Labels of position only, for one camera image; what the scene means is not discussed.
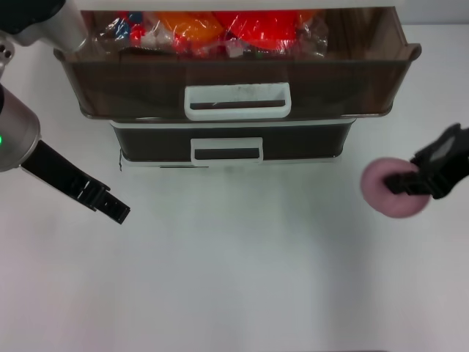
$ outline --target drawer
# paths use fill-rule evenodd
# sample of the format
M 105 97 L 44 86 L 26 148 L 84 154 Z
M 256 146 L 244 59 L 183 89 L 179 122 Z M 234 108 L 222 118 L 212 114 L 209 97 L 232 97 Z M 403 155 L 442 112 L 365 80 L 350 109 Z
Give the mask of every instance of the drawer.
M 354 121 L 111 124 L 127 161 L 213 166 L 335 158 Z
M 112 12 L 82 14 L 91 33 L 100 18 L 113 16 Z M 407 70 L 420 56 L 421 46 L 407 44 L 393 7 L 329 9 L 322 18 L 328 27 L 328 47 L 321 58 L 200 58 L 133 49 L 99 54 L 91 44 L 75 54 L 55 51 L 55 55 L 82 112 L 95 119 L 187 123 L 188 89 L 259 84 L 287 84 L 289 100 L 278 102 L 275 95 L 253 101 L 234 96 L 237 105 L 233 107 L 229 97 L 216 102 L 207 99 L 199 101 L 201 110 L 205 109 L 203 103 L 227 103 L 225 112 L 241 109 L 239 116 L 245 119 L 266 121 L 387 114 Z M 253 103 L 261 114 L 243 114 Z M 271 104 L 281 104 L 277 107 L 284 113 L 266 114 Z M 225 120 L 240 119 L 236 114 L 230 116 Z

